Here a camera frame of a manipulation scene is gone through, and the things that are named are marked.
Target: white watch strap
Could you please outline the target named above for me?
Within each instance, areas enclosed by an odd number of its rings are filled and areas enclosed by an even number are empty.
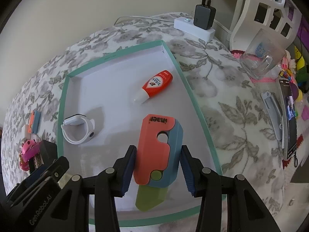
[[[80,140],[76,139],[75,136],[70,132],[70,125],[86,125],[86,134]],[[94,136],[94,126],[92,122],[84,115],[77,114],[72,117],[66,118],[61,125],[62,134],[65,140],[73,145],[78,145],[88,142]]]

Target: green circle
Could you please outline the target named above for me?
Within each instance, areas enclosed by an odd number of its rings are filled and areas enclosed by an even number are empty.
[[[154,170],[150,174],[150,178],[154,181],[158,181],[159,179],[162,178],[162,173],[159,170]]]

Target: silver screw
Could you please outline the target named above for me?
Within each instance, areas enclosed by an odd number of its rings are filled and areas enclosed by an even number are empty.
[[[80,179],[80,176],[77,174],[72,177],[72,181],[79,181],[79,179]]]
[[[108,173],[108,174],[114,173],[115,169],[113,169],[112,167],[109,167],[109,168],[106,168],[105,172]]]
[[[239,181],[243,181],[245,179],[245,177],[242,174],[238,174],[236,175],[237,180]]]
[[[291,199],[289,202],[289,206],[292,206],[294,204],[295,199]]]
[[[208,168],[208,167],[204,167],[204,168],[202,169],[202,172],[203,172],[203,173],[211,173],[211,170],[210,170],[210,168]]]

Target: smartphone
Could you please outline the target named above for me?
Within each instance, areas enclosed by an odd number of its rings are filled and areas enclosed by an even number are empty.
[[[296,112],[289,80],[277,78],[282,106],[282,149],[283,159],[289,160],[297,150]]]

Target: phone screen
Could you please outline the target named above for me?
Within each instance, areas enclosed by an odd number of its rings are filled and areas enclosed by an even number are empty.
[[[288,120],[288,157],[296,149],[297,127],[295,105],[289,81],[280,80],[280,86],[285,99],[285,111]]]

